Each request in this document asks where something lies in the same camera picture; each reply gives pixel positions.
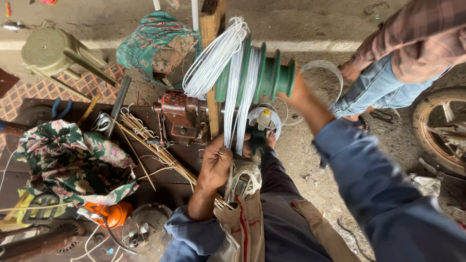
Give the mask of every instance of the blue-handled pliers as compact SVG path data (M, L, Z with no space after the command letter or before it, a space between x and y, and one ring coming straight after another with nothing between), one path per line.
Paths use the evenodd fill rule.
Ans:
M73 101L68 100L68 105L66 106L66 109L60 115L57 116L57 114L58 114L57 107L58 107L58 104L60 103L60 101L61 101L61 99L57 98L55 100L54 105L52 106L52 120L62 119L71 110L71 106L73 105Z

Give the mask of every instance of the green spool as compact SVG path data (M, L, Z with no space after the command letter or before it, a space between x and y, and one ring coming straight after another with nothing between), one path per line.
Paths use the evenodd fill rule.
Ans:
M236 99L236 106L241 105L243 98L244 84L246 75L249 69L249 59L251 56L251 34L248 34L244 41L246 49L244 52L240 85L238 88L238 96ZM253 102L259 103L259 96L270 96L270 100L275 102L276 92L286 93L290 97L295 84L296 65L295 61L291 60L288 65L281 65L280 50L275 51L274 57L267 57L267 46L262 43L261 46L261 59L259 65L259 75L257 79L256 91L254 93ZM228 78L230 75L231 61L225 66L215 84L215 100L223 103L226 99L226 89L228 88Z
M292 59L288 65L281 65L281 53L278 49L273 58L266 57L267 46L265 42L262 43L261 50L259 78L253 102L259 103L260 95L269 96L270 101L275 102L277 92L283 92L290 97L295 84L295 61Z

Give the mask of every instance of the beige plastic stool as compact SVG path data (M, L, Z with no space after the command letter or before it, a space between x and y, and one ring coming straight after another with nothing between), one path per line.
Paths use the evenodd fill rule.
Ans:
M61 29L45 28L36 31L27 38L26 44L21 49L21 56L23 57L24 63L28 65L33 72L63 89L70 91L74 95L86 101L91 101L91 99L83 93L53 77L60 72L65 72L65 74L70 77L79 80L81 76L69 69L71 65L77 63L108 84L112 86L117 85L115 79L105 74L81 53L92 57L92 59L103 66L107 65L102 58L94 54L74 36Z

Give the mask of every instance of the dusty ground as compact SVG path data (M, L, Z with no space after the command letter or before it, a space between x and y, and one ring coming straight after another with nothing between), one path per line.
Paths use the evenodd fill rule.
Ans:
M0 0L4 6L6 0ZM189 0L180 0L181 8L174 10L163 8L179 21L191 24L191 7ZM242 15L248 22L253 38L258 40L309 41L312 39L336 39L361 41L377 28L377 24L399 9L405 0L235 0L227 1L227 17ZM40 25L41 22L53 21L57 27L75 35L78 39L96 41L114 40L130 34L137 26L138 20L153 11L152 1L126 0L58 0L55 5L45 5L38 0L32 5L26 1L11 2L14 21L22 21L25 25ZM0 28L0 42L9 40L25 40L29 32L18 33ZM96 50L110 62L115 60L114 49ZM19 51L0 51L0 67L22 77L23 81L34 81L29 71L22 66ZM299 64L313 60L327 60L339 65L350 53L285 53L287 58L295 58ZM185 71L190 65L190 58L185 63ZM133 78L125 104L137 103L149 105L157 100L163 92L160 87L153 87L142 80L138 73L127 70L126 74ZM173 82L181 79L182 72L177 71L169 79ZM310 88L325 103L330 104L338 93L338 80L324 69L314 69L305 73ZM347 90L351 83L345 83ZM454 68L447 75L434 83L426 92L444 87L466 86L466 66ZM286 115L286 107L282 102L274 104L282 117ZM407 173L425 173L419 166L418 158L423 157L428 163L435 163L424 153L412 131L412 112L414 106L399 109L401 123L388 124L370 116L365 116L371 125L372 134L380 141L380 148L389 154ZM287 123L292 119L290 110ZM363 251L373 257L370 246L363 237L351 214L348 212L333 179L329 168L319 168L320 157L311 145L312 135L305 123L285 126L277 142L277 157L283 162L287 173L296 183L303 197L312 201L326 212L326 217L341 233L352 250L359 254L354 238L343 231L337 224L342 224L354 232ZM460 211L443 203L445 212L452 217L466 222L466 217Z

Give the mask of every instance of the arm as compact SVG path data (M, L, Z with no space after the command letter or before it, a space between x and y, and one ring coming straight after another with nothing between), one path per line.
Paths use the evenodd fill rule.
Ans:
M464 0L412 0L367 37L342 66L343 76L355 80L372 62L394 50L466 25Z
M213 218L217 189L225 184L233 159L233 153L223 143L223 135L209 142L188 206L177 208L166 222L165 228L173 237L162 262L206 261L223 243L225 233Z
M466 234L439 212L435 199L411 186L400 168L378 150L376 138L322 113L325 108L304 81L298 79L293 88L290 98L280 96L305 117L314 144L330 163L340 195L377 261L452 262L466 257Z

